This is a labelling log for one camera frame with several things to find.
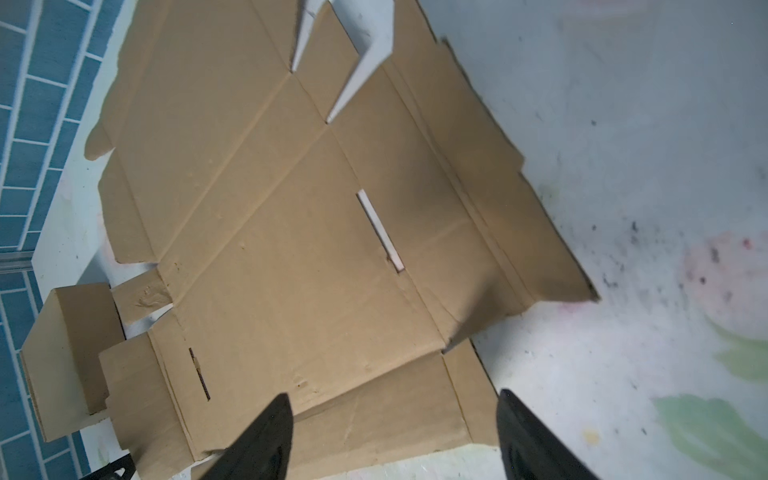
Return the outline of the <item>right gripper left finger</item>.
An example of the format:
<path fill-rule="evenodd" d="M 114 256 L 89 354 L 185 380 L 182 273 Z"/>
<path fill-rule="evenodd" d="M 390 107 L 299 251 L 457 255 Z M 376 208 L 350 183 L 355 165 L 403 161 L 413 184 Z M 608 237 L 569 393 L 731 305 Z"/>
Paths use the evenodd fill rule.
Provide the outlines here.
<path fill-rule="evenodd" d="M 203 474 L 204 480 L 284 480 L 294 419 L 287 393 L 278 394 Z"/>

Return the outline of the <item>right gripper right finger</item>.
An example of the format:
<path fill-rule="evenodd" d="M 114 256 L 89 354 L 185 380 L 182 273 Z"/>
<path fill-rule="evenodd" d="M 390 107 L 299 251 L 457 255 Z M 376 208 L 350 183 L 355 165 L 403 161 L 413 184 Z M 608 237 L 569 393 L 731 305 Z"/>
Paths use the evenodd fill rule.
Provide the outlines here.
<path fill-rule="evenodd" d="M 507 479 L 598 479 L 509 389 L 499 393 L 496 425 Z"/>

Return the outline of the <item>cardboard stack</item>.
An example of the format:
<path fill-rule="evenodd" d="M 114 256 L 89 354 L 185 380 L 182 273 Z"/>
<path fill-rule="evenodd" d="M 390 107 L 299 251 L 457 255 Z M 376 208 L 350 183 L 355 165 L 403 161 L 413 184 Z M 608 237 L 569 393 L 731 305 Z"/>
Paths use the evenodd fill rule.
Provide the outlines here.
<path fill-rule="evenodd" d="M 56 288 L 22 347 L 46 441 L 112 421 L 143 479 L 230 446 L 273 398 L 288 475 L 496 445 L 470 343 L 595 290 L 421 6 L 364 62 L 331 7 L 141 1 L 85 144 L 117 288 Z"/>

